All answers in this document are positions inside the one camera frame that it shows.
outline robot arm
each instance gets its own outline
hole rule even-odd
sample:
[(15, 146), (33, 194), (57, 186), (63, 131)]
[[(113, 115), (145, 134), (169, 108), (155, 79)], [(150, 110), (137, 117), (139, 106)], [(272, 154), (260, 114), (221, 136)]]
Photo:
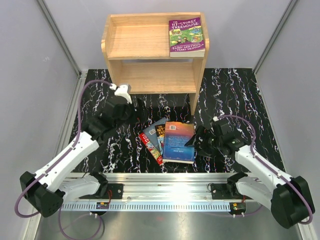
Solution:
[(248, 196), (262, 204), (284, 228), (288, 229), (309, 216), (307, 207), (286, 181), (298, 189), (312, 213), (315, 212), (307, 181), (301, 176), (293, 178), (281, 171), (256, 151), (253, 155), (249, 143), (242, 138), (239, 131), (231, 130), (226, 119), (213, 121), (211, 129), (200, 126), (186, 143), (186, 146), (189, 145), (195, 146), (201, 156), (214, 157), (219, 152), (232, 156), (250, 170), (260, 182), (243, 172), (236, 173), (227, 179), (227, 191), (231, 196)]
[[(107, 192), (108, 181), (101, 173), (91, 173), (84, 178), (63, 182), (67, 175), (89, 154), (97, 150), (116, 130), (123, 125), (143, 122), (146, 119), (146, 108), (140, 99), (137, 99), (138, 108), (134, 108), (129, 95), (130, 86), (125, 84), (117, 87), (112, 84), (114, 96), (106, 102), (103, 112), (99, 112), (87, 120), (82, 126), (77, 144), (74, 140), (62, 150), (52, 161), (34, 174), (25, 172), (20, 177), (22, 191), (24, 191), (39, 176), (44, 175), (24, 195), (43, 217), (53, 215), (63, 202), (85, 196), (95, 195), (102, 197)], [(70, 151), (51, 171), (48, 169), (61, 156)]]

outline wooden shelf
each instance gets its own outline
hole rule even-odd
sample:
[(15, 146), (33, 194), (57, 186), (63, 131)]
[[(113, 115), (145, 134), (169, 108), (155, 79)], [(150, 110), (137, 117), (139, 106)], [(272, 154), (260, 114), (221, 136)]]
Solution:
[[(204, 57), (181, 57), (192, 62), (125, 62), (176, 60), (169, 52), (169, 21), (201, 19)], [(109, 15), (101, 49), (116, 85), (130, 84), (133, 94), (188, 93), (194, 114), (209, 52), (209, 35), (201, 12)]]
[(132, 94), (196, 93), (192, 62), (123, 63), (117, 85), (131, 86)]

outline shelf board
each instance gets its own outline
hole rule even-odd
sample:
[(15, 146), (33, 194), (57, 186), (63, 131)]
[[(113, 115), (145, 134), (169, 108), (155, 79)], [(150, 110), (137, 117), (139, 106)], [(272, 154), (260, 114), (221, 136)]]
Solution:
[(169, 59), (168, 25), (114, 27), (107, 56), (110, 60)]
[(131, 94), (196, 93), (192, 62), (123, 63), (117, 85), (130, 84)]

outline book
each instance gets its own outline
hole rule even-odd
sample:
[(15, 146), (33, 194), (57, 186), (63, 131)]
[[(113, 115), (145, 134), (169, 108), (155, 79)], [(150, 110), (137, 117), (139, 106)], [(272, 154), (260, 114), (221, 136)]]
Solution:
[(159, 152), (160, 152), (160, 147), (158, 143), (155, 125), (165, 124), (166, 121), (168, 120), (165, 117), (163, 117), (159, 121), (156, 121), (155, 123), (148, 126), (146, 129), (142, 130), (143, 133), (148, 137), (150, 142), (154, 145), (155, 149), (157, 149)]
[(152, 142), (147, 137), (147, 135), (144, 132), (142, 132), (142, 133), (139, 134), (139, 138), (142, 140), (142, 142), (144, 143), (146, 148), (152, 154), (152, 156), (154, 157), (156, 162), (159, 165), (162, 165), (164, 163), (163, 160), (162, 160), (162, 156), (161, 156), (160, 152), (156, 149), (156, 147), (152, 144)]
[(155, 134), (158, 138), (159, 148), (161, 155), (164, 153), (164, 137), (165, 137), (165, 124), (155, 125)]
[(200, 17), (169, 21), (170, 57), (204, 57), (205, 40)]
[(163, 162), (193, 164), (195, 148), (185, 146), (195, 134), (193, 123), (167, 121), (164, 131)]

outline marble pattern surface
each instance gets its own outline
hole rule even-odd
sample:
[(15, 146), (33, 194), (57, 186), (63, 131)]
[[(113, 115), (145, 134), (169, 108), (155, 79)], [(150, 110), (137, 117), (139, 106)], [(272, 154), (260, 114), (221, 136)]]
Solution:
[[(91, 69), (86, 82), (95, 79), (111, 81), (108, 70)], [(105, 84), (92, 84), (81, 100), (82, 122), (102, 110), (111, 90)], [(190, 113), (188, 94), (132, 94), (133, 102), (141, 98), (148, 111), (144, 124), (121, 128), (114, 137), (86, 157), (74, 170), (76, 173), (102, 171), (104, 173), (225, 173), (247, 170), (231, 157), (222, 154), (214, 158), (196, 156), (194, 164), (168, 162), (159, 166), (139, 134), (150, 124), (167, 117), (170, 121), (194, 123), (194, 126), (210, 127), (214, 116), (238, 115), (249, 120), (257, 131), (255, 148), (272, 164), (284, 169), (278, 146), (269, 122), (262, 96), (250, 68), (207, 68), (204, 71), (200, 95), (194, 116)], [(251, 140), (252, 131), (240, 120), (230, 119), (230, 125)], [(75, 121), (70, 140), (77, 131)]]

